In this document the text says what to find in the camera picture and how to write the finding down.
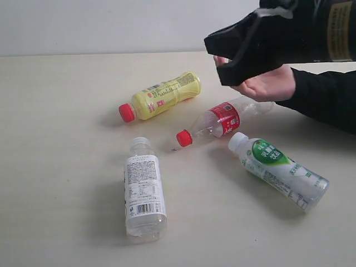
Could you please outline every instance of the clear plastic bottle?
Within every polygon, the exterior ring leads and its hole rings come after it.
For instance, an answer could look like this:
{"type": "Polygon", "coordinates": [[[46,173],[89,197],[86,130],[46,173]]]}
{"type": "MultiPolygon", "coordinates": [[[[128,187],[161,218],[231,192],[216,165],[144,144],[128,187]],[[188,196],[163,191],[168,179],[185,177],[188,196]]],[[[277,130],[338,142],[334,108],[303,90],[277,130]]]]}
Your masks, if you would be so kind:
{"type": "Polygon", "coordinates": [[[155,241],[167,229],[159,162],[144,137],[132,140],[125,164],[126,233],[133,243],[155,241]]]}
{"type": "Polygon", "coordinates": [[[236,133],[228,144],[242,165],[290,199],[303,212],[317,205],[329,181],[284,155],[266,140],[236,133]]]}
{"type": "Polygon", "coordinates": [[[131,103],[121,105],[118,111],[125,122],[137,118],[148,120],[183,100],[199,95],[200,89],[197,74],[187,71],[173,80],[161,82],[134,94],[131,103]]]}
{"type": "Polygon", "coordinates": [[[236,130],[242,123],[269,112],[274,102],[256,102],[246,96],[224,102],[200,115],[188,130],[177,134],[182,147],[206,143],[236,130]]]}

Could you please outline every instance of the black cloth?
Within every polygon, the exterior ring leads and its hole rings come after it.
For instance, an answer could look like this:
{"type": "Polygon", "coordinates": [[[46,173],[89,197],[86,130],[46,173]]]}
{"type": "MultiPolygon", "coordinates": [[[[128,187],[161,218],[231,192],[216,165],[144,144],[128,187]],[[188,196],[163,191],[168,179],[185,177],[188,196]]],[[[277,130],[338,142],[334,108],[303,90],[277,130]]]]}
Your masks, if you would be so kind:
{"type": "Polygon", "coordinates": [[[277,104],[356,135],[356,71],[313,74],[292,70],[295,93],[277,104]]]}

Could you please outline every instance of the table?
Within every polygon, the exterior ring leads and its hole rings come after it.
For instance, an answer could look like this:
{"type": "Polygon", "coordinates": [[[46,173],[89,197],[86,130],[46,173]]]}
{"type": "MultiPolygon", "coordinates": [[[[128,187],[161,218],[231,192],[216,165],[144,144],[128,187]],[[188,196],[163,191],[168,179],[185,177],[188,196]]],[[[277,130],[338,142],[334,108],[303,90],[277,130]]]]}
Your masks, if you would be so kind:
{"type": "MultiPolygon", "coordinates": [[[[356,64],[293,67],[345,72],[356,64]]],[[[231,135],[179,148],[179,131],[239,96],[220,86],[205,52],[3,57],[0,91],[1,267],[356,262],[354,136],[280,106],[241,126],[330,180],[308,215],[241,167],[227,149],[231,135]],[[120,104],[187,70],[201,79],[199,96],[148,121],[122,122],[120,104]],[[169,225],[163,239],[130,245],[123,163],[137,136],[159,156],[169,225]]]]}

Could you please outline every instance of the red bottle cap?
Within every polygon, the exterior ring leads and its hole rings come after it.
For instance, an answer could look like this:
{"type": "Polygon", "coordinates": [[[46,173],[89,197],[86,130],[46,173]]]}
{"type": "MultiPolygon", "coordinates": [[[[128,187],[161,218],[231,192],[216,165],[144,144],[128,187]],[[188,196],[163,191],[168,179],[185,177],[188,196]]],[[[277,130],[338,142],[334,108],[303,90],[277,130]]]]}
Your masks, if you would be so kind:
{"type": "Polygon", "coordinates": [[[177,140],[182,147],[191,145],[193,143],[191,135],[187,130],[179,132],[177,134],[177,140]]]}
{"type": "Polygon", "coordinates": [[[135,120],[134,111],[130,104],[123,104],[118,108],[118,111],[125,122],[130,122],[135,120]]]}

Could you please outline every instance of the yellow label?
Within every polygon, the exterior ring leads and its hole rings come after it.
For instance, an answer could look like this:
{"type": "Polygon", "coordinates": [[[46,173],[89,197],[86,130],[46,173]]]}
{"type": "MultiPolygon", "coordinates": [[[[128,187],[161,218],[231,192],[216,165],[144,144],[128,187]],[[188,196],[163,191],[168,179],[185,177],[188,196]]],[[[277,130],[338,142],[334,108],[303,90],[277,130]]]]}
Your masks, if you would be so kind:
{"type": "Polygon", "coordinates": [[[177,103],[200,93],[200,81],[193,72],[185,72],[178,78],[162,82],[134,94],[132,105],[142,120],[152,118],[177,103]]]}
{"type": "Polygon", "coordinates": [[[349,21],[352,1],[333,4],[328,21],[328,48],[334,62],[351,61],[349,21]]]}

